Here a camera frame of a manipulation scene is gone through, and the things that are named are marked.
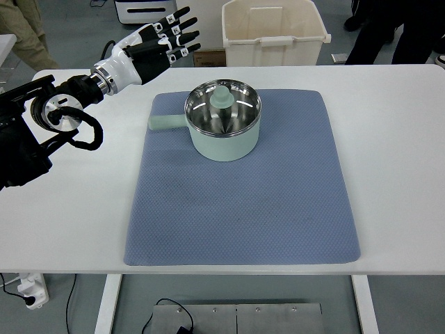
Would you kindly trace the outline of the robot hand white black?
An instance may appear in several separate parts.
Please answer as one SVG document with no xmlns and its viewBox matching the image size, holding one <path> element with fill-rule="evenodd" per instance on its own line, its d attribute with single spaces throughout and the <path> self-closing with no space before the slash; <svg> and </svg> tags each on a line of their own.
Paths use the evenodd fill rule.
<svg viewBox="0 0 445 334">
<path fill-rule="evenodd" d="M 146 24 L 112 48 L 111 56 L 102 64 L 107 71 L 110 94 L 132 84 L 150 82 L 173 63 L 200 48 L 199 43 L 191 44 L 200 32 L 185 31 L 197 23 L 197 18 L 180 21 L 190 10 L 186 6 L 155 23 Z"/>
</svg>

